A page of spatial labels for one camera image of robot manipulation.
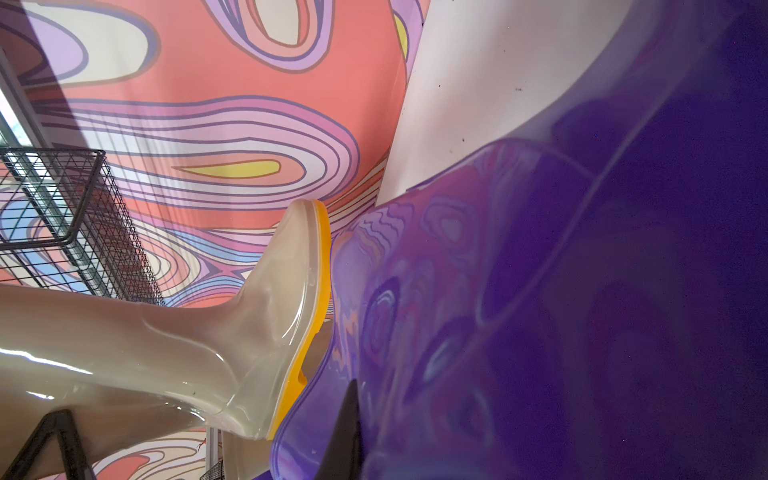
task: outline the swirling pattern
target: swirling pattern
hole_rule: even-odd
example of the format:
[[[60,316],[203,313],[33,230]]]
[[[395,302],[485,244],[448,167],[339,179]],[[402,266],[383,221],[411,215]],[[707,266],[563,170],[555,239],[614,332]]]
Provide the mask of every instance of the swirling pattern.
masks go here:
[[[390,0],[392,13],[395,17],[398,39],[402,54],[406,59],[408,76],[413,70],[413,62],[416,60],[416,47],[422,38],[424,17],[429,2],[419,0]]]
[[[0,39],[27,86],[117,81],[146,70],[157,34],[137,15],[99,5],[0,3]],[[105,44],[102,34],[115,40]]]
[[[0,240],[41,240],[51,236],[28,200],[11,198],[3,201],[3,195],[0,193]],[[6,270],[4,276],[20,279],[21,284],[90,293],[65,252],[59,248],[20,250],[15,255],[3,255],[0,268]]]
[[[424,212],[421,227],[442,242],[452,263],[465,271],[472,271],[478,258],[477,216],[470,204],[452,198],[434,197]]]
[[[385,211],[358,224],[358,241],[379,262],[392,252],[412,216],[412,206],[390,204]]]
[[[379,368],[389,349],[389,337],[397,317],[400,297],[400,282],[396,276],[387,279],[372,295],[365,314],[365,326],[360,333],[362,350]]]
[[[333,197],[349,185],[359,148],[341,125],[279,98],[219,98],[189,104],[70,100],[35,104],[56,144],[106,150],[121,193],[198,210],[275,210],[296,199]],[[268,157],[266,177],[212,181],[196,168]],[[134,156],[143,159],[136,165]]]
[[[202,274],[204,264],[194,252],[185,249],[184,242],[172,233],[156,227],[153,219],[137,216],[134,226],[165,296],[174,295]]]
[[[271,2],[278,4],[277,14],[273,5],[258,0],[205,3],[235,45],[273,68],[305,71],[317,65],[328,52],[333,0]]]
[[[330,203],[328,208],[332,233],[341,231],[373,205],[381,183],[383,166],[384,162],[380,162],[360,182],[350,187],[346,195]],[[407,213],[396,212],[392,218],[396,229],[398,225],[402,229]],[[140,214],[135,217],[140,219],[137,229],[142,236],[161,239],[155,240],[155,243],[159,243],[159,247],[165,251],[173,252],[172,257],[162,265],[166,271],[173,270],[175,275],[156,270],[161,288],[169,296],[166,304],[171,306],[210,302],[237,293],[274,233],[274,228],[202,230],[170,225]],[[151,254],[155,248],[149,246],[148,250]],[[184,259],[190,261],[189,269],[185,268]],[[152,258],[151,262],[160,265],[159,261]],[[333,313],[327,314],[326,318],[333,318]]]
[[[97,480],[197,480],[205,473],[205,441],[205,429],[174,433],[109,455],[93,470]]]

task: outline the wire basket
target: wire basket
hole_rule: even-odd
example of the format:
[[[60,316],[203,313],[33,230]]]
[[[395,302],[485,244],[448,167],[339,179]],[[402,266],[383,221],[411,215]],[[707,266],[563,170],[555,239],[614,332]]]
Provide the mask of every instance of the wire basket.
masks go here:
[[[224,462],[223,460],[219,460],[219,462],[212,466],[210,470],[203,473],[200,476],[200,480],[224,480]]]
[[[0,157],[0,283],[163,304],[104,151]]]

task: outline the white wall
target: white wall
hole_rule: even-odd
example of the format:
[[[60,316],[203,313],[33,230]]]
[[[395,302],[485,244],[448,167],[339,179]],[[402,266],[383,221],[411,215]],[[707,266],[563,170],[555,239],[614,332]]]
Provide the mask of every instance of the white wall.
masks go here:
[[[377,204],[538,113],[595,60],[632,0],[432,0]]]

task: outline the pink wavy lines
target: pink wavy lines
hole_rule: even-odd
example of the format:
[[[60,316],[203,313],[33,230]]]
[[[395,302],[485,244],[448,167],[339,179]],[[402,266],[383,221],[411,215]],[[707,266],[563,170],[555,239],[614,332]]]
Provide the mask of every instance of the pink wavy lines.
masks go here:
[[[406,37],[408,38],[408,50],[406,52],[406,71],[408,76],[413,70],[413,62],[416,60],[416,49],[419,46],[419,40],[422,38],[424,29],[424,18],[426,8],[423,8],[418,0],[390,0],[392,11],[400,19],[402,25],[406,28]]]
[[[357,173],[359,149],[330,118],[292,102],[265,97],[189,104],[69,100],[38,102],[35,110],[57,144],[101,148],[111,157],[123,194],[176,207],[273,210],[300,197],[328,198]],[[175,174],[168,161],[225,154],[273,154],[305,171],[288,184],[241,184]]]
[[[304,71],[328,52],[333,26],[333,0],[299,0],[297,45],[285,45],[266,35],[253,2],[205,0],[224,33],[255,58],[280,70]]]
[[[9,60],[17,68],[22,84],[71,77],[88,63],[88,54],[74,34],[45,17],[25,12],[23,8],[0,4],[0,30],[26,45],[25,50],[9,49]]]

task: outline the black wire rack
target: black wire rack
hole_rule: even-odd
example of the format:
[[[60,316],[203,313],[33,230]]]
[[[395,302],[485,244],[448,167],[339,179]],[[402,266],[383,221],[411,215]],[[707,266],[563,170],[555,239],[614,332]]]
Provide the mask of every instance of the black wire rack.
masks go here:
[[[0,157],[0,283],[163,304],[104,151]]]
[[[200,480],[224,480],[224,462],[219,462],[212,466],[207,472],[200,476]]]

